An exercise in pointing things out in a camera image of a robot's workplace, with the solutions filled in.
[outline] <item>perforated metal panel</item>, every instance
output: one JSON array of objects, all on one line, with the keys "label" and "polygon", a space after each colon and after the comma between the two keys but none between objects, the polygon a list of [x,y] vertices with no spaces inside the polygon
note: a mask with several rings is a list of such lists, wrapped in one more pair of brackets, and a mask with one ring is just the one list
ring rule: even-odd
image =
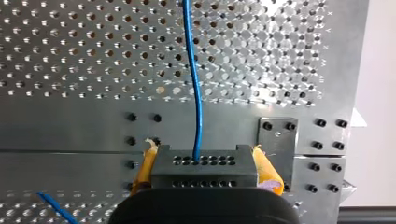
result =
[{"label": "perforated metal panel", "polygon": [[[345,155],[367,1],[197,0],[191,5],[205,101],[203,148],[253,146],[260,118],[297,119],[298,158],[292,196],[285,197],[301,207],[329,202],[304,208],[302,221],[334,223],[339,194],[327,193],[325,184],[316,186],[326,193],[306,194],[303,176],[311,170],[298,161],[300,155],[309,155],[304,161],[321,155],[323,162],[336,160],[329,155]],[[61,153],[56,155],[63,167],[95,174],[75,175],[73,190],[117,193],[124,191],[125,176],[113,174],[128,168],[109,165],[106,173],[89,167],[113,164],[113,154],[148,148],[146,138],[192,148],[195,112],[181,10],[175,0],[0,2],[1,157]],[[101,159],[87,159],[84,167],[67,159],[71,152],[78,160]],[[280,164],[282,158],[270,160]],[[57,177],[48,173],[46,186],[37,186],[26,172],[34,166],[29,176],[40,175],[53,164],[30,162],[21,169],[0,163],[3,192],[71,192],[69,184],[50,181],[68,183],[70,169],[60,169]],[[88,176],[94,181],[85,181]],[[309,178],[341,185],[342,175]],[[108,182],[108,189],[97,190]],[[18,216],[8,218],[4,211],[0,220],[16,221]]]}]

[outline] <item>cable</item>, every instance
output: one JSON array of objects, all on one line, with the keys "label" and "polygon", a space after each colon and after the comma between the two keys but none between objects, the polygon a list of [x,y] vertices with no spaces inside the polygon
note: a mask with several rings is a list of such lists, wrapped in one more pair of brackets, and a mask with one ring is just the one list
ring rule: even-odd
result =
[{"label": "cable", "polygon": [[184,19],[184,34],[186,36],[186,49],[189,55],[190,71],[192,76],[192,86],[194,87],[195,96],[195,141],[192,157],[195,161],[199,160],[201,141],[202,141],[202,101],[201,90],[199,87],[198,74],[195,67],[194,45],[192,44],[191,33],[191,14],[190,14],[190,0],[183,0],[183,19]]},{"label": "cable", "polygon": [[41,198],[41,200],[48,203],[55,212],[59,213],[61,217],[66,219],[70,224],[78,224],[78,222],[74,219],[74,217],[70,215],[66,210],[63,210],[61,206],[48,194],[38,192],[37,195]]}]

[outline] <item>hole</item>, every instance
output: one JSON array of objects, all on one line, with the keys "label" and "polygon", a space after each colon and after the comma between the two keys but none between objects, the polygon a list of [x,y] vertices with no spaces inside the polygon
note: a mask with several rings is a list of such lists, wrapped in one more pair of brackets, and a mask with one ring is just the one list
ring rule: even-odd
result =
[{"label": "hole", "polygon": [[208,184],[206,181],[201,181],[201,187],[207,187],[207,186],[208,186]]},{"label": "hole", "polygon": [[124,52],[122,53],[122,55],[123,55],[125,58],[131,58],[132,53],[131,53],[131,51],[124,51]]},{"label": "hole", "polygon": [[160,24],[162,24],[162,25],[165,25],[165,24],[166,24],[166,18],[159,18],[159,19],[158,19],[158,22],[159,22]]},{"label": "hole", "polygon": [[149,18],[147,18],[147,17],[142,17],[141,21],[142,21],[143,23],[148,23],[148,22],[149,22]]},{"label": "hole", "polygon": [[69,12],[69,18],[70,20],[75,20],[78,17],[78,14],[74,11]]},{"label": "hole", "polygon": [[161,35],[160,37],[158,37],[158,41],[160,41],[160,42],[165,42],[165,40],[166,40],[166,38],[165,38],[165,36],[163,36],[163,35]]},{"label": "hole", "polygon": [[227,187],[227,186],[228,186],[227,182],[224,181],[224,180],[220,181],[219,185],[220,185],[221,187]]},{"label": "hole", "polygon": [[132,36],[131,36],[130,34],[124,34],[124,35],[122,36],[122,38],[123,38],[124,40],[131,40]]},{"label": "hole", "polygon": [[123,17],[123,20],[124,20],[125,22],[130,22],[130,21],[132,21],[132,18],[131,18],[131,16],[129,16],[129,15],[125,15],[125,16]]},{"label": "hole", "polygon": [[210,181],[210,187],[217,187],[218,186],[218,182],[217,181]]},{"label": "hole", "polygon": [[149,36],[148,35],[142,35],[141,36],[143,41],[148,41],[149,40]]},{"label": "hole", "polygon": [[113,50],[108,49],[108,50],[106,50],[105,55],[106,55],[107,57],[111,57],[111,56],[114,55],[114,52],[113,52]]},{"label": "hole", "polygon": [[188,186],[189,186],[189,181],[184,180],[184,181],[181,182],[181,187],[182,187],[182,188],[186,188],[186,187],[188,187]]},{"label": "hole", "polygon": [[230,181],[230,182],[228,183],[228,186],[230,186],[230,187],[236,187],[236,181]]},{"label": "hole", "polygon": [[180,71],[176,71],[175,72],[175,77],[181,77],[181,72]]},{"label": "hole", "polygon": [[149,54],[147,52],[143,52],[142,53],[142,58],[143,59],[147,59],[148,56],[149,56]]},{"label": "hole", "polygon": [[112,38],[114,38],[114,35],[113,35],[113,33],[105,33],[105,38],[112,39]]}]

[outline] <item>bolt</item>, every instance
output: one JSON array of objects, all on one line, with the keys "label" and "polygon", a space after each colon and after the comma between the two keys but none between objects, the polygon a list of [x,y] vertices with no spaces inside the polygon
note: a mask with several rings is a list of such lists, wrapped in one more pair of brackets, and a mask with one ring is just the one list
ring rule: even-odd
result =
[{"label": "bolt", "polygon": [[136,166],[137,166],[138,164],[139,164],[139,163],[137,163],[136,161],[127,161],[127,162],[126,162],[126,166],[127,166],[128,168],[130,168],[130,169],[136,168]]},{"label": "bolt", "polygon": [[135,121],[135,120],[137,120],[137,115],[134,113],[131,113],[128,115],[127,119],[130,121]]},{"label": "bolt", "polygon": [[306,190],[312,192],[312,193],[316,193],[318,192],[318,188],[315,185],[307,185],[306,186]]},{"label": "bolt", "polygon": [[344,147],[345,147],[345,145],[343,143],[340,143],[340,142],[334,142],[332,144],[332,146],[337,148],[337,149],[339,149],[339,150],[344,150]]},{"label": "bolt", "polygon": [[271,131],[272,130],[272,124],[270,122],[264,122],[264,124],[262,125],[262,127],[267,130],[267,131]]},{"label": "bolt", "polygon": [[338,119],[335,124],[341,128],[346,128],[347,127],[347,121]]},{"label": "bolt", "polygon": [[286,129],[289,131],[294,131],[296,129],[296,125],[293,123],[286,124]]},{"label": "bolt", "polygon": [[321,144],[320,142],[313,142],[312,147],[321,150],[323,149],[323,144]]},{"label": "bolt", "polygon": [[158,123],[161,122],[161,120],[163,120],[163,118],[159,114],[154,115],[153,119],[155,122],[158,122]]},{"label": "bolt", "polygon": [[326,126],[326,124],[327,124],[327,122],[326,122],[326,120],[324,120],[324,119],[317,119],[316,121],[315,121],[315,123],[319,126],[319,127],[324,127],[324,126]]},{"label": "bolt", "polygon": [[320,170],[320,166],[317,163],[311,162],[309,164],[309,169],[317,172]]},{"label": "bolt", "polygon": [[332,170],[334,170],[335,172],[341,172],[343,170],[343,167],[341,167],[338,164],[333,163],[331,166]]},{"label": "bolt", "polygon": [[136,144],[136,139],[134,137],[128,137],[126,143],[130,146],[134,146]]},{"label": "bolt", "polygon": [[337,186],[335,186],[335,185],[328,185],[327,186],[327,189],[329,190],[329,191],[331,191],[331,192],[333,192],[333,193],[336,193],[336,192],[338,192],[340,189],[337,187]]}]

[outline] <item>white wall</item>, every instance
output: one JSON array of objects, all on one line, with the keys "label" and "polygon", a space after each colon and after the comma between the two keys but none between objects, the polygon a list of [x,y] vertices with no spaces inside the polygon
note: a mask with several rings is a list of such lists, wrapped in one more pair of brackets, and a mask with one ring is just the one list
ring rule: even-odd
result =
[{"label": "white wall", "polygon": [[358,190],[343,206],[396,205],[395,9],[396,0],[370,2],[356,98],[368,127],[352,130],[346,180]]}]

